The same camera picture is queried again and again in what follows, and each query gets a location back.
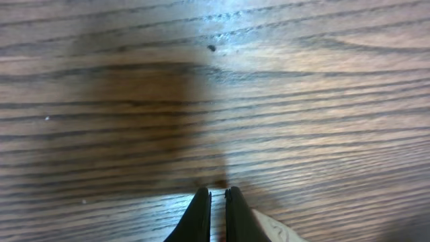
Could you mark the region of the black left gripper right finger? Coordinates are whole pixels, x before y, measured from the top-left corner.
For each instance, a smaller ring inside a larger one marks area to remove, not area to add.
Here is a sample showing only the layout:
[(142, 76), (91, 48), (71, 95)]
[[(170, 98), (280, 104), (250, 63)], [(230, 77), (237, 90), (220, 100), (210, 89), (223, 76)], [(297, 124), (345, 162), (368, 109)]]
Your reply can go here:
[(270, 242), (238, 187), (232, 186), (227, 189), (224, 197), (226, 242)]

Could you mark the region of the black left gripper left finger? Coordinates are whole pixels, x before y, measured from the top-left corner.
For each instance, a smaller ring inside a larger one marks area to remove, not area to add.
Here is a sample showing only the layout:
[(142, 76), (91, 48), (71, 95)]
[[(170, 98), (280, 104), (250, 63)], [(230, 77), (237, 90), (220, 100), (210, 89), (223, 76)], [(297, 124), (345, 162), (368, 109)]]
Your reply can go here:
[(209, 242), (212, 194), (199, 188), (164, 242)]

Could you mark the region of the white leaf picture block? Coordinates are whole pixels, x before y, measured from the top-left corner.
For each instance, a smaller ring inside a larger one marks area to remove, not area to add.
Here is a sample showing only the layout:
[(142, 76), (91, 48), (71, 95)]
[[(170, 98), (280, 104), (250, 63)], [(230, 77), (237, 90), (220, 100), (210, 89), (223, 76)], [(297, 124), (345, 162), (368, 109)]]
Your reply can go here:
[(297, 234), (293, 229), (281, 223), (278, 220), (259, 212), (256, 209), (251, 209), (259, 226), (268, 236), (271, 242), (308, 242)]

